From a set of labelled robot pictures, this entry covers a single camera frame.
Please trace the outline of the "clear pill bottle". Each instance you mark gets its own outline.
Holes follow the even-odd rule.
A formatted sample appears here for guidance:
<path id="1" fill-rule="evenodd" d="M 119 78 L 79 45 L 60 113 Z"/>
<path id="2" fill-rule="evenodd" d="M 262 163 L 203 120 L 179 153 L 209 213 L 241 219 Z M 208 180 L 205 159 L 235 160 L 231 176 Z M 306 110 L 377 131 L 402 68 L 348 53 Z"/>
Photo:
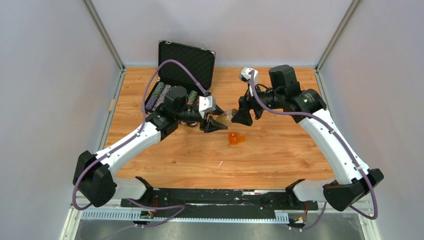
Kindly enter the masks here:
<path id="1" fill-rule="evenodd" d="M 231 110 L 227 110 L 220 114 L 215 120 L 226 127 L 229 127 L 232 124 L 233 117 L 237 114 L 238 110 L 233 108 Z"/>

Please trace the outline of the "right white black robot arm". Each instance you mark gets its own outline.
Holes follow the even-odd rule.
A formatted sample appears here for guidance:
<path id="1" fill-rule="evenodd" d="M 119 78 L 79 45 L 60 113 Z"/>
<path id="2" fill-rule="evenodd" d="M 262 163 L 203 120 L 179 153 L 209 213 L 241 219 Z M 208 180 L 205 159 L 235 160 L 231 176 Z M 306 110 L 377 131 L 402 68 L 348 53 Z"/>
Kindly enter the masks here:
<path id="1" fill-rule="evenodd" d="M 339 131 L 328 107 L 314 89 L 302 89 L 293 67 L 285 64 L 268 71 L 271 86 L 261 90 L 257 70 L 245 67 L 239 78 L 247 84 L 239 98 L 233 123 L 251 126 L 263 112 L 291 116 L 313 139 L 328 161 L 334 178 L 321 181 L 299 179 L 286 188 L 286 204 L 298 209 L 305 202 L 325 202 L 337 211 L 353 209 L 370 195 L 374 213 L 378 212 L 375 187 L 384 179 L 382 171 L 366 164 Z"/>

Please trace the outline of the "orange pill organizer box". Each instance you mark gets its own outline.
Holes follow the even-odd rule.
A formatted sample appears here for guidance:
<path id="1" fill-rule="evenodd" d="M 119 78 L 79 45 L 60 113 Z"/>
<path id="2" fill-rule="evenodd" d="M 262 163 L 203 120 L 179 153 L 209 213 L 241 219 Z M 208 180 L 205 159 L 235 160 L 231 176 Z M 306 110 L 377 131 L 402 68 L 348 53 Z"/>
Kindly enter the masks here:
<path id="1" fill-rule="evenodd" d="M 239 134 L 238 132 L 229 132 L 228 133 L 228 144 L 238 145 L 246 140 L 246 136 L 244 134 Z"/>

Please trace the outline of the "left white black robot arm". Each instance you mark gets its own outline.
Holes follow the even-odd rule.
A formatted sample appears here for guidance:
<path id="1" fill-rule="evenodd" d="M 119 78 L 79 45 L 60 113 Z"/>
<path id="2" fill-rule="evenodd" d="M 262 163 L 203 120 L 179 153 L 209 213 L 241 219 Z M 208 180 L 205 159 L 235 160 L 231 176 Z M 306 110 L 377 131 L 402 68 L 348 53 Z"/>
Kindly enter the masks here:
<path id="1" fill-rule="evenodd" d="M 204 133 L 226 130 L 228 127 L 213 118 L 224 113 L 216 99 L 207 92 L 199 97 L 199 104 L 187 104 L 187 90 L 172 86 L 164 101 L 143 120 L 135 130 L 110 147 L 78 157 L 72 183 L 72 204 L 78 209 L 76 194 L 80 192 L 90 206 L 101 207 L 111 199 L 133 199 L 140 206 L 149 206 L 153 193 L 136 178 L 117 178 L 116 173 L 130 160 L 147 148 L 164 140 L 177 128 L 179 122 L 198 122 Z"/>

